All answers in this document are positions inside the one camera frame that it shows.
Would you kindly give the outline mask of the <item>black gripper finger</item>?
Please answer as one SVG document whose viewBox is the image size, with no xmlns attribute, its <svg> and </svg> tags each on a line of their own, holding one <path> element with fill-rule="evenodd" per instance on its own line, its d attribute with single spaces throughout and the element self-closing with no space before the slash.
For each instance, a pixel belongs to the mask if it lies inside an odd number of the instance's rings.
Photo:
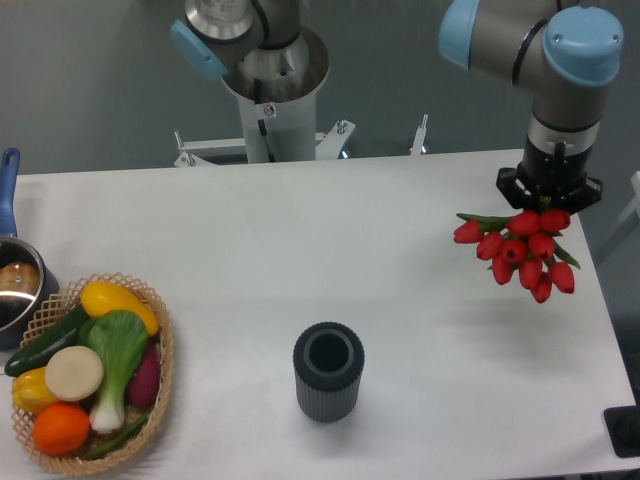
<svg viewBox="0 0 640 480">
<path fill-rule="evenodd" d="M 563 209 L 567 212 L 580 212 L 598 203 L 602 198 L 603 183 L 593 177 L 586 177 L 582 186 L 563 197 Z"/>
<path fill-rule="evenodd" d="M 496 178 L 496 187 L 512 208 L 529 209 L 531 207 L 530 192 L 519 179 L 516 168 L 500 168 Z"/>
</svg>

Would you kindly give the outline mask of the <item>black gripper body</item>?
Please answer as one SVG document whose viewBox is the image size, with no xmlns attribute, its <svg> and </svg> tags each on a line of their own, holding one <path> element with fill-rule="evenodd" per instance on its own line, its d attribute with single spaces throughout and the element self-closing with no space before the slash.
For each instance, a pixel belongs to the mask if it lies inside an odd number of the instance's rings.
<svg viewBox="0 0 640 480">
<path fill-rule="evenodd" d="M 563 206 L 563 197 L 584 184 L 590 153 L 591 148 L 569 154 L 565 142 L 555 143 L 546 153 L 528 140 L 516 169 L 530 192 L 531 206 L 540 206 L 543 197 L 550 199 L 551 206 Z"/>
</svg>

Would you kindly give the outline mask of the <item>grey robot arm, blue caps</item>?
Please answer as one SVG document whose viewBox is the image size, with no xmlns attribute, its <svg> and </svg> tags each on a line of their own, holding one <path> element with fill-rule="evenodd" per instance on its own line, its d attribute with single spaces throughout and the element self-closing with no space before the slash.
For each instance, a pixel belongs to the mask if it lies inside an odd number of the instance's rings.
<svg viewBox="0 0 640 480">
<path fill-rule="evenodd" d="M 189 1 L 171 39 L 200 75 L 236 97 L 248 160 L 315 160 L 316 94 L 329 71 L 324 42 L 296 1 Z M 516 209 L 570 213 L 598 202 L 588 176 L 606 99 L 621 61 L 623 28 L 575 1 L 455 1 L 440 24 L 448 61 L 534 94 L 521 162 L 496 184 Z"/>
</svg>

